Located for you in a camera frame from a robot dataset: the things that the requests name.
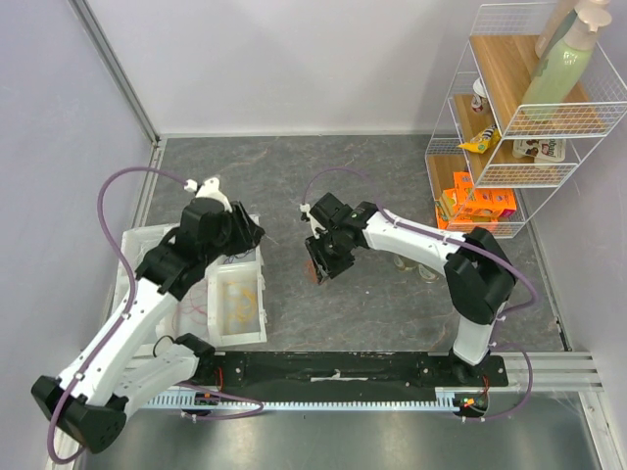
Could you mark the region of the left glass water bottle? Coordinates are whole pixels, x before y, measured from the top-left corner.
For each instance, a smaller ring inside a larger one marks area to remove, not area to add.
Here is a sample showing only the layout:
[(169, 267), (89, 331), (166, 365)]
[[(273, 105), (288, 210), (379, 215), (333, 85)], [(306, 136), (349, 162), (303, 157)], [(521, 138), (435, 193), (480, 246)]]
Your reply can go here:
[(400, 271), (412, 271), (417, 266), (417, 263), (414, 260), (402, 257), (400, 255), (394, 255), (393, 262), (396, 268)]

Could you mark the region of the beige pump bottle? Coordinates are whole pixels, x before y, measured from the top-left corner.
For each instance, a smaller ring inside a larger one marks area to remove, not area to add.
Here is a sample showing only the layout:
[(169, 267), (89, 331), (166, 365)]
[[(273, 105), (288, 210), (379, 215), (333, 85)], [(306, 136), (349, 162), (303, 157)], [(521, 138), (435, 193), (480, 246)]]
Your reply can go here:
[(604, 7), (605, 1), (596, 0), (562, 0), (558, 1), (555, 9), (544, 26), (543, 31), (535, 44), (535, 54), (542, 59), (554, 45), (572, 27), (577, 13), (584, 8)]

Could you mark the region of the white compartment tray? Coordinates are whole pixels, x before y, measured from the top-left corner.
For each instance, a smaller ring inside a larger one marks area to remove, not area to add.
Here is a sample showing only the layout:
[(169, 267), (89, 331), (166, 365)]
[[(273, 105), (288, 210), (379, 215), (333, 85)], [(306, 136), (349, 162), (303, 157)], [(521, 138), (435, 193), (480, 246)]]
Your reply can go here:
[(222, 257), (149, 332), (148, 344), (192, 333), (217, 348), (262, 344), (267, 323), (260, 248)]

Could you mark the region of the right glass water bottle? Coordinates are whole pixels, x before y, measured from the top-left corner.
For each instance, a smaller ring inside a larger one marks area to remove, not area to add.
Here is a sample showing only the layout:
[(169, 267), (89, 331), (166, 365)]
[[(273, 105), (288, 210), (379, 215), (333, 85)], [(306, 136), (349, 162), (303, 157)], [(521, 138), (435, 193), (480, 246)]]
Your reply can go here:
[(436, 271), (428, 268), (424, 264), (420, 264), (417, 269), (419, 276), (426, 283), (433, 283), (439, 279), (439, 274)]

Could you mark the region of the aluminium corner post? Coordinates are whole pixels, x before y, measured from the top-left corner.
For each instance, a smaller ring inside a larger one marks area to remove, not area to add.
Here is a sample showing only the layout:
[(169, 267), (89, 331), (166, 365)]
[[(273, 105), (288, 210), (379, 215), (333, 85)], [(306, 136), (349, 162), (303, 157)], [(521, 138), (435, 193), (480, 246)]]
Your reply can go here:
[(123, 99), (128, 104), (143, 133), (148, 140), (156, 146), (161, 140), (159, 132), (156, 130), (145, 108), (141, 104), (134, 87), (122, 67), (121, 61), (107, 38), (103, 27), (96, 18), (89, 2), (85, 0), (69, 0), (69, 4), (82, 24)]

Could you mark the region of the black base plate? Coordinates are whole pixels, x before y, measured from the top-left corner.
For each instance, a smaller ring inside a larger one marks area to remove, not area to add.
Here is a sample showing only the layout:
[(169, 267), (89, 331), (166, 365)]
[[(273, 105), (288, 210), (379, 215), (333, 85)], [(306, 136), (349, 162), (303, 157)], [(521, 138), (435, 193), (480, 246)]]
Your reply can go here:
[(450, 353), (216, 352), (200, 360), (195, 385), (264, 402), (427, 401), (437, 388), (508, 385), (504, 360), (468, 366)]

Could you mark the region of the small white cup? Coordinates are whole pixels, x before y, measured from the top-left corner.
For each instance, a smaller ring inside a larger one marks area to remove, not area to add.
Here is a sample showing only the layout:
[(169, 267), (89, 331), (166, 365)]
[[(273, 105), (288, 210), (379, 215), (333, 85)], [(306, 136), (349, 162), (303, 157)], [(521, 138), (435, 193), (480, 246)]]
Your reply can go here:
[(482, 79), (476, 78), (472, 85), (473, 95), (471, 109), (477, 115), (485, 115), (490, 112), (490, 103)]

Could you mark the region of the orange snack box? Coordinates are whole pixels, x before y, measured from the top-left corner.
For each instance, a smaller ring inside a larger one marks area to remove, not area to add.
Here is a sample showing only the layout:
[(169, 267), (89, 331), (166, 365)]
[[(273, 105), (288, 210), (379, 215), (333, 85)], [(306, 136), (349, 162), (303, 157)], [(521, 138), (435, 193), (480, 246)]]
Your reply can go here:
[(459, 211), (450, 222), (443, 221), (437, 211), (438, 227), (450, 231), (470, 232), (475, 226), (494, 231), (500, 222), (508, 222), (518, 207), (512, 189), (476, 189), (469, 172), (453, 173)]

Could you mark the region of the yellow snack bag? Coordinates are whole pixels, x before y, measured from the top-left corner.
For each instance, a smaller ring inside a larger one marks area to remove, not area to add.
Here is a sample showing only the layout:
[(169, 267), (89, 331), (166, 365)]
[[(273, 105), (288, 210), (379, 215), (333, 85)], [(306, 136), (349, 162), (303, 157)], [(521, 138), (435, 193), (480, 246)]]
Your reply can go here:
[(466, 152), (483, 155), (501, 141), (501, 132), (493, 124), (484, 128), (469, 141), (462, 142), (458, 147)]

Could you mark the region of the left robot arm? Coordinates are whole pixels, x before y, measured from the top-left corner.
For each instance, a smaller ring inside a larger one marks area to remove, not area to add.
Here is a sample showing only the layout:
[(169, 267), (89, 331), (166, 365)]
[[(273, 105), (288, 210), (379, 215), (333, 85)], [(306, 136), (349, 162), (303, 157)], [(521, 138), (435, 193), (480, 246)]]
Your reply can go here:
[(240, 203), (227, 210), (215, 199), (193, 199), (179, 224), (146, 253), (134, 285), (85, 350), (57, 376), (41, 376), (33, 384), (31, 394), (51, 428), (99, 453), (147, 401), (174, 385), (211, 381), (215, 349), (191, 333), (132, 372), (124, 370), (211, 263), (254, 250), (264, 235)]

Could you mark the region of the green yellow snack box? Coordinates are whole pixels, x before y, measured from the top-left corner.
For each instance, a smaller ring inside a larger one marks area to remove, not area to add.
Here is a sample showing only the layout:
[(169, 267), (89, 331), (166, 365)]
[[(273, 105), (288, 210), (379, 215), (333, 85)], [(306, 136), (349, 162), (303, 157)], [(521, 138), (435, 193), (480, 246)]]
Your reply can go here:
[(456, 189), (445, 189), (441, 196), (435, 201), (435, 205), (443, 221), (450, 222), (454, 220), (459, 211)]

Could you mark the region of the glass water bottle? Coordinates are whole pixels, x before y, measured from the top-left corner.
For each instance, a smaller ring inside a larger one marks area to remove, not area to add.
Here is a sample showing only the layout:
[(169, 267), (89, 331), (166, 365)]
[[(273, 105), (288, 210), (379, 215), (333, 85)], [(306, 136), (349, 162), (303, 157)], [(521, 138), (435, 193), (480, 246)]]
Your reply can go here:
[(417, 269), (419, 276), (426, 283), (433, 283), (439, 279), (439, 274), (436, 271), (428, 268), (424, 264), (420, 264)]
[(412, 271), (417, 266), (417, 263), (414, 260), (402, 257), (400, 255), (394, 255), (393, 262), (396, 268), (400, 271)]

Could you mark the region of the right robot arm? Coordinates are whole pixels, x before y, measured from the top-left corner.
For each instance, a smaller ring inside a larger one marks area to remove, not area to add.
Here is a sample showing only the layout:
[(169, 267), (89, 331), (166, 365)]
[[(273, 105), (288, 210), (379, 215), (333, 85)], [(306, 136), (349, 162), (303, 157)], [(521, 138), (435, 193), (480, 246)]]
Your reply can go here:
[(358, 248), (404, 257), (444, 276), (460, 315), (450, 376), (467, 386), (483, 375), (497, 314), (515, 286), (509, 261), (491, 232), (480, 227), (468, 234), (439, 230), (374, 203), (352, 208), (330, 193), (314, 205), (300, 204), (300, 212), (312, 229), (305, 246), (319, 284), (352, 267)]

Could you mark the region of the green lotion pump bottle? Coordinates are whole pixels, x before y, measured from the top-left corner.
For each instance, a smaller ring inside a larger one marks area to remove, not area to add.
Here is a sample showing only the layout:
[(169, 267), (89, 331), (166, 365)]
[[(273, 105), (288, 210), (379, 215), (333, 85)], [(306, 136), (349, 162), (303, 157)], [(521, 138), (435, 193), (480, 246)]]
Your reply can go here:
[(564, 17), (545, 48), (522, 98), (521, 112), (547, 122), (557, 112), (591, 61), (601, 31), (610, 25), (608, 1), (579, 1)]

